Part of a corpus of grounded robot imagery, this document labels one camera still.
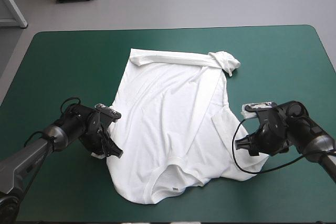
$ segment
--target gray floor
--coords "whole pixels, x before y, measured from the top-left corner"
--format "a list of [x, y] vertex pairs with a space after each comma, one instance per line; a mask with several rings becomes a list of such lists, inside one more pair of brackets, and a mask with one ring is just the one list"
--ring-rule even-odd
[[336, 67], [336, 0], [91, 0], [62, 4], [52, 0], [15, 1], [29, 26], [23, 30], [0, 29], [0, 102], [32, 37], [48, 30], [309, 24], [316, 28]]

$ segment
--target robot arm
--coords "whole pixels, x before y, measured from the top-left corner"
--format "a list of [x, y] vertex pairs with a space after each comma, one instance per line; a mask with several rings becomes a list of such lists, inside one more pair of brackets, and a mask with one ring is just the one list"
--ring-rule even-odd
[[0, 162], [0, 223], [14, 222], [26, 192], [23, 179], [48, 155], [64, 150], [77, 138], [95, 156], [121, 157], [123, 151], [107, 133], [121, 114], [103, 104], [94, 109], [83, 106], [78, 98], [65, 102], [74, 99], [79, 102], [69, 105], [65, 112], [61, 109], [61, 117], [43, 130], [41, 138]]
[[309, 117], [302, 103], [245, 104], [242, 114], [246, 119], [258, 118], [260, 126], [256, 132], [236, 140], [236, 150], [246, 149], [251, 156], [259, 152], [273, 156], [294, 145], [307, 160], [319, 163], [336, 182], [335, 140]]

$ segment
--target table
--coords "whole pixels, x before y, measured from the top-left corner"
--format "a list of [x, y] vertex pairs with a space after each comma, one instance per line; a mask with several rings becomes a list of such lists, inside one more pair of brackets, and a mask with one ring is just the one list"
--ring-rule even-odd
[[[227, 78], [230, 107], [239, 119], [244, 103], [298, 100], [336, 137], [336, 74], [311, 26], [57, 31], [35, 35], [0, 107], [0, 158], [58, 118], [60, 104], [70, 96], [81, 97], [86, 106], [111, 104], [130, 48], [226, 50], [241, 61]], [[250, 132], [255, 126], [247, 123]], [[297, 156], [292, 147], [264, 168]], [[335, 213], [335, 184], [304, 159], [245, 182], [213, 179], [157, 205], [134, 204], [115, 191], [105, 161], [75, 141], [48, 157], [18, 220], [313, 222], [336, 221]]]

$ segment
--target white t-shirt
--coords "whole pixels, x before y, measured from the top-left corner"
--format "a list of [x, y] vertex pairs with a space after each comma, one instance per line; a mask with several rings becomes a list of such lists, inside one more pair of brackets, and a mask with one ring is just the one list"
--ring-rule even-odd
[[[124, 151], [107, 158], [117, 192], [156, 204], [212, 178], [246, 180], [232, 159], [239, 124], [228, 106], [226, 78], [240, 66], [227, 52], [208, 55], [131, 49], [112, 108], [122, 114], [109, 134]], [[240, 127], [236, 139], [247, 135]], [[237, 150], [241, 167], [259, 171], [268, 155]]]

